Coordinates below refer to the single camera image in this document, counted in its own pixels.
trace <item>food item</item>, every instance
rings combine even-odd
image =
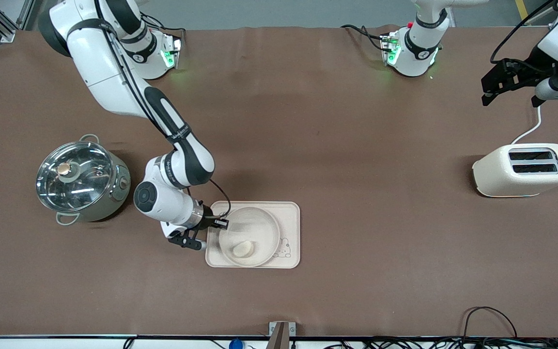
[[[247,240],[239,243],[238,245],[235,245],[232,249],[232,253],[237,258],[247,258],[251,256],[251,254],[253,254],[254,250],[255,248],[253,246],[253,243]]]

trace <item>lid knob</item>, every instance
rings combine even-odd
[[[69,163],[64,162],[63,164],[57,166],[57,174],[60,176],[66,176],[68,173],[71,172],[71,170],[73,169]]]

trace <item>beige tray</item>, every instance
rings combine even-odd
[[[232,211],[243,207],[257,207],[272,214],[279,223],[281,243],[273,257],[256,268],[291,269],[301,261],[301,208],[296,203],[281,201],[232,201]],[[227,201],[217,201],[212,206],[216,214],[228,209]],[[228,260],[219,247],[221,230],[208,228],[206,237],[206,263],[215,268],[242,268]]]

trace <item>white power cord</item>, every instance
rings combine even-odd
[[[516,142],[520,141],[520,139],[522,139],[522,137],[528,135],[529,133],[535,131],[536,129],[538,129],[538,127],[542,124],[542,106],[538,106],[538,123],[533,126],[532,129],[530,129],[529,131],[522,133],[521,135],[519,135],[518,137],[516,137],[516,139],[513,140],[513,142],[511,144],[516,144]]]

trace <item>metal bracket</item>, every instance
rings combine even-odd
[[[2,44],[11,44],[14,41],[14,37],[16,36],[16,31],[12,31],[11,36],[1,37],[0,42]]]
[[[277,322],[287,322],[288,329],[290,329],[290,336],[296,336],[296,322],[289,322],[289,321],[273,321],[268,323],[268,335],[272,336],[275,327],[277,326]]]

